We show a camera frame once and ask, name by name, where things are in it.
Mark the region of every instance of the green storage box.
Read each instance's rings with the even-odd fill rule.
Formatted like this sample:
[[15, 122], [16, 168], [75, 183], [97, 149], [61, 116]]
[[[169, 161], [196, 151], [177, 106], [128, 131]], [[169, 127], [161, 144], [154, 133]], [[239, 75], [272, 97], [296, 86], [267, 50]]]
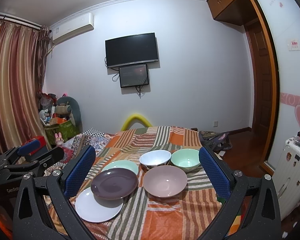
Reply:
[[56, 137], [54, 136], [55, 133], [61, 132], [62, 138], [65, 142], [79, 134], [79, 128], [75, 127], [70, 120], [62, 124], [46, 125], [44, 126], [44, 130], [46, 131], [49, 143], [52, 145], [56, 144]]

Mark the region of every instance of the mint green bowl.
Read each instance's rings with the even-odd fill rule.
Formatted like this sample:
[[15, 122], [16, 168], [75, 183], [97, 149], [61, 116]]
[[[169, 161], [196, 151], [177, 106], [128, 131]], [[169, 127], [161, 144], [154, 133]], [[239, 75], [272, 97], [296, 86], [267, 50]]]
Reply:
[[112, 168], [125, 168], [133, 171], [136, 175], [138, 175], [138, 171], [139, 171], [139, 167], [134, 162], [128, 160], [119, 160], [119, 161], [111, 162], [107, 166], [105, 166], [102, 169], [102, 171], [106, 171]]
[[200, 165], [199, 151], [195, 149], [178, 150], [171, 155], [171, 162], [184, 172], [193, 171]]

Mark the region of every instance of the black bag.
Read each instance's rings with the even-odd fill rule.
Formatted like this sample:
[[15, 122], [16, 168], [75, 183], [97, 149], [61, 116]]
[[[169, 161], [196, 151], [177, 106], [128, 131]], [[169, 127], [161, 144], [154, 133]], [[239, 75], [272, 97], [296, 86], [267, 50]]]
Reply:
[[199, 139], [202, 146], [209, 146], [211, 150], [226, 151], [232, 148], [230, 143], [229, 133], [215, 133], [211, 131], [200, 131]]

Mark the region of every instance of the bed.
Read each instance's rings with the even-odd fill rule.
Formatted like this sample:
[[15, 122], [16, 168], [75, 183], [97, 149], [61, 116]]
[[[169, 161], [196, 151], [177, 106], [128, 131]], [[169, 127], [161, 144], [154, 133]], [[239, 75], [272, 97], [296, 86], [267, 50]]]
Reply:
[[[158, 149], [171, 153], [183, 148], [200, 149], [196, 131], [158, 126], [111, 135], [90, 129], [64, 146], [73, 151], [72, 158], [75, 158], [88, 144], [95, 148], [96, 160], [77, 196], [90, 187], [93, 178], [112, 161], [130, 160], [139, 166], [138, 187], [124, 199], [121, 212], [114, 219], [103, 223], [84, 221], [96, 239], [197, 239], [221, 208], [215, 190], [201, 166], [187, 174], [186, 188], [174, 197], [156, 198], [143, 188], [142, 180], [146, 170], [139, 165], [139, 157], [145, 152]], [[65, 163], [56, 163], [46, 171], [46, 175], [64, 166]], [[70, 199], [73, 206], [77, 196]], [[46, 203], [57, 230], [66, 234], [49, 197], [46, 197]], [[240, 216], [237, 216], [229, 234], [234, 233], [239, 224]]]

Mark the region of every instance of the door frame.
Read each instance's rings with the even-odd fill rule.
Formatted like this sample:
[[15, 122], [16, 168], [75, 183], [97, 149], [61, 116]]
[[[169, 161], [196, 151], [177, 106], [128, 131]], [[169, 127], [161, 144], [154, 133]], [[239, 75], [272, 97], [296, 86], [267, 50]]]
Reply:
[[258, 22], [259, 19], [255, 18], [252, 21], [248, 22], [247, 24], [244, 25], [244, 30], [246, 32], [247, 35], [247, 39], [248, 39], [248, 44], [249, 44], [249, 50], [250, 50], [250, 54], [251, 54], [251, 60], [252, 60], [252, 69], [253, 69], [253, 89], [254, 89], [254, 101], [253, 101], [253, 118], [252, 118], [252, 131], [255, 128], [255, 122], [256, 122], [256, 101], [257, 101], [257, 70], [256, 70], [256, 63], [254, 60], [254, 53], [253, 53], [253, 49], [252, 49], [252, 44], [251, 44], [251, 38], [249, 35], [249, 31], [248, 31], [248, 27], [256, 22]]
[[[269, 124], [269, 130], [268, 130], [268, 135], [266, 139], [266, 144], [261, 156], [261, 160], [259, 165], [270, 175], [273, 175], [274, 169], [268, 164], [267, 159], [269, 157], [271, 147], [274, 141], [274, 135], [275, 131], [277, 128], [277, 122], [278, 122], [278, 113], [279, 113], [279, 104], [280, 104], [280, 84], [279, 84], [279, 67], [278, 67], [278, 61], [277, 61], [277, 55], [275, 52], [275, 47], [274, 47], [274, 41], [270, 32], [269, 25], [267, 23], [266, 17], [263, 14], [262, 9], [260, 8], [259, 3], [256, 0], [250, 0], [256, 13], [258, 16], [258, 19], [260, 21], [265, 39], [266, 39], [266, 44], [267, 48], [269, 51], [269, 57], [270, 57], [270, 67], [271, 67], [271, 76], [272, 76], [272, 107], [271, 107], [271, 117], [270, 117], [270, 124]], [[252, 22], [247, 23], [247, 25], [255, 23], [255, 20]], [[252, 66], [254, 69], [253, 73], [253, 79], [256, 84], [256, 76], [255, 76], [255, 64], [254, 64], [254, 57], [253, 57], [253, 52], [251, 53], [252, 57]], [[255, 119], [255, 103], [254, 103], [254, 109], [253, 109], [253, 118]]]

